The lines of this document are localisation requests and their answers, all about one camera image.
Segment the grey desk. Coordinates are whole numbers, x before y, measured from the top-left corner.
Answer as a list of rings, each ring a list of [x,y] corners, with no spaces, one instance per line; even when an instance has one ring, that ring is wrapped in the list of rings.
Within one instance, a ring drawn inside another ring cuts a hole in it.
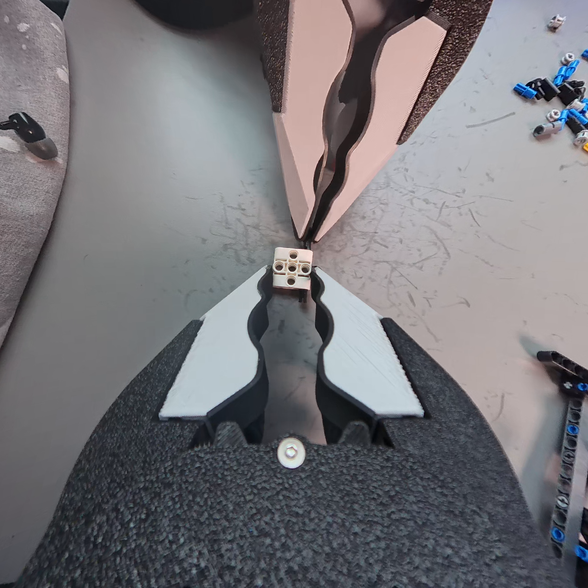
[[[294,242],[254,19],[187,33],[133,1],[72,1],[64,26],[67,174],[1,350],[1,583],[117,395]],[[313,247],[469,394],[542,536],[564,408],[534,354],[587,365],[587,155],[568,129],[535,140],[548,106],[511,89],[585,48],[587,1],[495,1],[436,105]]]

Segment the white square toy connector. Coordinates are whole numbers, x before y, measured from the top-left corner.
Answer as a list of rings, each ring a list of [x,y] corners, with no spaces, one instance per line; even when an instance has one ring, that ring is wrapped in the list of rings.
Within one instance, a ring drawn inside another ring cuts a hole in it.
[[[312,261],[310,249],[276,247],[272,265],[273,287],[310,290]]]

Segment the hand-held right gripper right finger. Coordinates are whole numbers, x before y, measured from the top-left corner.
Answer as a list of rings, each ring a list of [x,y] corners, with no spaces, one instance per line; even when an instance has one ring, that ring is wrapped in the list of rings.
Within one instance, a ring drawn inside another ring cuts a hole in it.
[[[327,418],[424,417],[425,411],[382,323],[383,316],[329,276],[313,271],[318,357],[317,401]]]

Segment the pile of blue black pins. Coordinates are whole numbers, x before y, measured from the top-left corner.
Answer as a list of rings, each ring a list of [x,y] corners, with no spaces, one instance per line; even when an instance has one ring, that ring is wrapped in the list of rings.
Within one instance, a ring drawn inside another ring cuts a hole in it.
[[[565,126],[559,133],[544,138],[533,137],[532,130],[535,140],[544,142],[568,129],[573,146],[584,151],[582,147],[587,143],[587,82],[575,77],[582,62],[587,62],[587,49],[578,56],[567,52],[561,57],[553,77],[537,77],[525,84],[513,86],[512,92],[526,102],[559,103],[550,107],[540,124],[562,120]]]

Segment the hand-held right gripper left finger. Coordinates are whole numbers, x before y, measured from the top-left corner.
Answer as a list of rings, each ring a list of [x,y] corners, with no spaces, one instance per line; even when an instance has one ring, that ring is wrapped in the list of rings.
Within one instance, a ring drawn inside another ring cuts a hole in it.
[[[160,420],[255,420],[264,411],[268,378],[261,338],[270,298],[270,268],[263,266],[200,318]]]

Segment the black oval pad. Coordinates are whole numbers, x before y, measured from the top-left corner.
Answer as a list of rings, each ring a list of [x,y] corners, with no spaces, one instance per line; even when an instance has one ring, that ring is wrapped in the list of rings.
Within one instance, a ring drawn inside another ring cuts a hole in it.
[[[239,21],[253,11],[253,1],[136,1],[151,16],[179,29],[208,30]]]

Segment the grey black toy chassis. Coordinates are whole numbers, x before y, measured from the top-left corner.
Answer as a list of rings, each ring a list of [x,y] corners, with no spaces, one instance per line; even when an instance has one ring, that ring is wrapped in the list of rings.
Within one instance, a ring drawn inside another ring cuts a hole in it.
[[[587,369],[556,351],[542,350],[536,356],[548,371],[559,374],[559,390],[567,398],[549,538],[574,582],[577,563],[587,562],[587,548],[580,541],[587,489]]]

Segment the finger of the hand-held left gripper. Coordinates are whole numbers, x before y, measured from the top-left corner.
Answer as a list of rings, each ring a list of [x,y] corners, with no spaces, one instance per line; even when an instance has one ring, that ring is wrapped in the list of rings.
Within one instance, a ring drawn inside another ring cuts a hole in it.
[[[298,238],[315,206],[313,178],[325,151],[325,103],[346,63],[351,37],[352,19],[343,1],[290,2],[282,107],[273,120]]]
[[[343,185],[315,242],[341,218],[396,150],[446,33],[435,21],[415,21],[384,41],[371,75],[373,98],[365,130],[346,156]]]

